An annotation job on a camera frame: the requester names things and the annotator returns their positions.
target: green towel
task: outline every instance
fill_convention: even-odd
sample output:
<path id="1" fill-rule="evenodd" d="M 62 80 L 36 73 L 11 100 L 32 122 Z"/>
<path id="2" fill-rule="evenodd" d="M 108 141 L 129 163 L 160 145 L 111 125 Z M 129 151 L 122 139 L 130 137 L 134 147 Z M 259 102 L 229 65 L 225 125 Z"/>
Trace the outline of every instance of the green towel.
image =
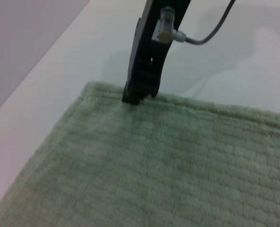
<path id="1" fill-rule="evenodd" d="M 280 226 L 280 114 L 97 82 L 0 202 L 0 227 Z"/>

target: white table surface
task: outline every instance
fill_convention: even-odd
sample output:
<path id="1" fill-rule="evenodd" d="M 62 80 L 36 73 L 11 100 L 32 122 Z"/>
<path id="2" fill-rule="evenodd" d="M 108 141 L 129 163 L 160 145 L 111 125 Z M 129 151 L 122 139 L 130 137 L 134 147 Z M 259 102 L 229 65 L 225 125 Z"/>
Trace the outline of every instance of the white table surface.
<path id="1" fill-rule="evenodd" d="M 192 0 L 180 29 L 203 38 L 229 0 Z M 145 0 L 91 0 L 0 108 L 0 199 L 88 81 L 124 86 Z M 160 92 L 280 113 L 280 0 L 237 1 L 206 45 L 174 43 Z"/>

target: black metal bracket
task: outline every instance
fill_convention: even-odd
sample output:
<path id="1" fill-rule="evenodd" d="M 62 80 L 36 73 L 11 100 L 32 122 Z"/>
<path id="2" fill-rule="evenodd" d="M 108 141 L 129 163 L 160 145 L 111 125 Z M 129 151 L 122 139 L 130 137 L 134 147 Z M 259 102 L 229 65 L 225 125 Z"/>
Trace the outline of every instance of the black metal bracket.
<path id="1" fill-rule="evenodd" d="M 161 81 L 163 65 L 171 46 L 153 40 L 161 9 L 171 7 L 175 11 L 174 29 L 178 30 L 191 0 L 147 0 L 136 25 L 129 59 L 128 76 L 122 101 L 138 105 L 148 95 L 156 97 Z"/>

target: gray wall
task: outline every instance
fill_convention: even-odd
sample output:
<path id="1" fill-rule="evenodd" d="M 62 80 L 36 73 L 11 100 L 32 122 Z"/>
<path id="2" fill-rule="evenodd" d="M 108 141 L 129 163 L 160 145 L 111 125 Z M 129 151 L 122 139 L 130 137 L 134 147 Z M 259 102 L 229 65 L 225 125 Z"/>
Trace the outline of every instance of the gray wall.
<path id="1" fill-rule="evenodd" d="M 0 0 L 0 106 L 89 0 Z"/>

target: wire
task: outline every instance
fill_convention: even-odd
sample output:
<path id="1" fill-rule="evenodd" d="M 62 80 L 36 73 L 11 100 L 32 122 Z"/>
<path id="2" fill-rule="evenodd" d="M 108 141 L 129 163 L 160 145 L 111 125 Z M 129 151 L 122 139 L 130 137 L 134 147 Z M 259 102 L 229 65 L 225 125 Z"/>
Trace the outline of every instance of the wire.
<path id="1" fill-rule="evenodd" d="M 194 40 L 191 38 L 186 38 L 185 42 L 190 43 L 190 44 L 194 44 L 194 45 L 202 45 L 205 44 L 206 42 L 208 42 L 212 37 L 214 37 L 214 35 L 218 32 L 218 30 L 221 28 L 221 26 L 223 25 L 225 19 L 227 18 L 233 4 L 234 4 L 235 0 L 231 0 L 229 5 L 227 6 L 221 20 L 219 21 L 219 23 L 217 24 L 217 26 L 215 27 L 215 29 L 203 40 Z"/>

